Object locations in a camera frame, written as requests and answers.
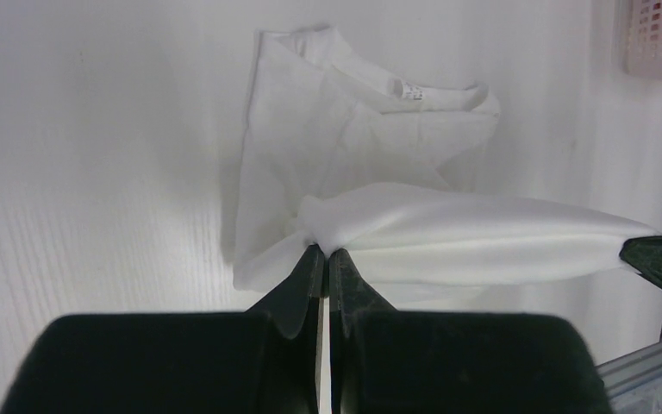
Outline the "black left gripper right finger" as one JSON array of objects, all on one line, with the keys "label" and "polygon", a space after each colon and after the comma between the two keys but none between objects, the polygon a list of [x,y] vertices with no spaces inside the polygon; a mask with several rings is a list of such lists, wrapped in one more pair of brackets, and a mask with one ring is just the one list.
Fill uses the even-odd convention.
[{"label": "black left gripper right finger", "polygon": [[335,413],[609,413],[583,338],[565,319],[398,310],[350,254],[328,262]]}]

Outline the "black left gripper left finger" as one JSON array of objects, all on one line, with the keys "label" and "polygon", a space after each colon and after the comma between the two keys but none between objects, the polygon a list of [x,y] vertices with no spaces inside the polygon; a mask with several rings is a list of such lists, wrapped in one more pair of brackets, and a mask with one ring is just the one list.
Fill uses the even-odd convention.
[{"label": "black left gripper left finger", "polygon": [[65,315],[40,334],[3,413],[316,413],[325,258],[306,249],[244,311]]}]

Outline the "white printed t-shirt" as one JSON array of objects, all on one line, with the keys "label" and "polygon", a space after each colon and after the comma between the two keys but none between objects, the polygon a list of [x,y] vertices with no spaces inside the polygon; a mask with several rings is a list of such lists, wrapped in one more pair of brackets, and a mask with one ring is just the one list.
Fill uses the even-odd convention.
[{"label": "white printed t-shirt", "polygon": [[446,163],[500,115],[483,84],[420,87],[334,28],[259,36],[243,139],[234,286],[280,283],[304,251],[347,251],[372,283],[519,285],[622,266],[636,221],[550,201],[457,192]]}]

